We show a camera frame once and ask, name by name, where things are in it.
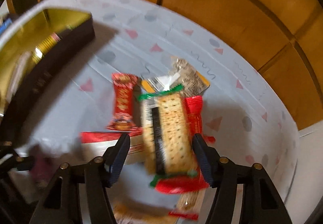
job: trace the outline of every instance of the gray circle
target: gray circle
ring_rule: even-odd
[[[102,163],[103,162],[103,157],[102,156],[97,156],[96,158],[94,158],[94,162],[95,163]]]
[[[251,131],[251,129],[252,129],[252,122],[251,122],[250,117],[245,116],[245,117],[242,119],[242,125],[243,125],[244,129],[245,129],[247,132],[250,132],[250,131]]]
[[[130,0],[120,0],[120,2],[123,4],[127,4],[127,3],[130,3]]]
[[[116,18],[116,14],[107,14],[107,15],[104,15],[102,18],[104,21],[111,21],[114,18]]]
[[[145,15],[145,20],[148,22],[154,22],[156,19],[156,15]]]
[[[107,63],[111,64],[114,59],[116,58],[116,54],[110,50],[107,51],[101,51],[97,55],[99,63]]]
[[[267,167],[268,160],[269,160],[268,155],[267,154],[264,154],[264,156],[263,156],[263,158],[261,160],[261,164],[263,164],[263,166],[266,166]]]
[[[60,165],[61,169],[67,169],[69,164],[67,162],[64,162],[63,164]]]
[[[218,41],[216,41],[216,40],[214,40],[214,39],[212,39],[212,38],[209,40],[209,42],[210,42],[210,44],[211,44],[212,46],[214,46],[214,47],[217,47],[217,48],[219,48],[219,47],[220,47],[219,42],[218,42]]]

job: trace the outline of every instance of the red candy bar wrapper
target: red candy bar wrapper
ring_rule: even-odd
[[[132,74],[114,73],[112,81],[115,92],[114,114],[107,129],[118,131],[136,130],[133,122],[132,104],[133,87],[138,81],[138,77]]]
[[[187,112],[187,119],[190,125],[189,128],[191,130],[191,136],[197,133],[202,135],[202,96],[198,95],[185,98],[185,107]]]
[[[81,132],[81,145],[83,156],[86,161],[92,160],[96,156],[102,156],[106,149],[114,146],[122,133],[107,132]],[[145,160],[143,149],[143,129],[137,128],[129,133],[130,149],[125,164],[143,162]]]

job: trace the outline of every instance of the squiggly line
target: squiggly line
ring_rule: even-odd
[[[193,51],[191,51],[191,54],[192,54],[194,57],[196,57],[196,56],[197,56],[197,60],[202,64],[202,67],[203,67],[204,69],[208,69],[206,73],[207,73],[209,76],[212,76],[213,78],[212,78],[211,80],[213,80],[213,79],[215,78],[215,74],[210,73],[211,69],[210,69],[209,67],[207,67],[207,66],[204,64],[204,62],[203,62],[202,60],[200,60],[200,56],[199,56],[198,54],[193,53]]]
[[[145,67],[145,69],[148,71],[148,73],[147,73],[147,72],[140,73],[140,77],[144,80],[144,79],[145,79],[145,78],[144,78],[144,74],[148,74],[148,77],[149,77],[149,75],[151,74],[151,72],[150,72],[150,70],[148,69],[147,64],[144,64],[143,66],[144,66],[144,67]]]
[[[251,81],[247,80],[247,76],[243,73],[243,70],[239,67],[239,64],[236,61],[235,64],[238,66],[238,69],[241,71],[241,74],[244,76],[245,80],[250,84]]]
[[[267,85],[264,86],[264,91],[262,92],[262,94],[259,96],[258,101],[260,101],[260,99],[262,98],[262,96],[266,93],[267,91]]]

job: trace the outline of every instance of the red snack wrapper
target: red snack wrapper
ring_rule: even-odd
[[[202,135],[202,107],[203,98],[202,96],[192,96],[185,98],[185,107],[187,112],[187,119],[191,130],[191,135],[201,134]]]
[[[118,131],[136,130],[132,117],[133,87],[138,77],[132,74],[114,73],[112,81],[115,91],[114,114],[107,129]]]

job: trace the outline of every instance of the snack bag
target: snack bag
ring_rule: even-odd
[[[114,73],[112,81],[115,91],[114,114],[107,129],[118,131],[136,130],[132,117],[133,87],[138,77],[132,74]]]
[[[115,146],[122,133],[108,132],[81,132],[81,145],[83,156],[86,161],[90,161],[96,156],[102,156],[106,149]],[[125,161],[125,165],[144,162],[145,155],[143,150],[143,129],[131,131],[130,149]]]
[[[205,189],[182,194],[176,208],[169,215],[189,220],[198,220],[201,211]]]
[[[118,224],[175,224],[178,220],[176,216],[153,216],[130,210],[121,203],[113,208],[113,214]]]
[[[181,89],[178,85],[170,91],[139,97],[142,101],[145,165],[150,174],[197,174],[185,104],[179,94]]]
[[[210,86],[210,82],[185,59],[175,58],[170,75],[174,75],[175,73],[179,73],[180,75],[177,83],[183,85],[184,89],[181,91],[181,94],[184,97],[200,95]]]

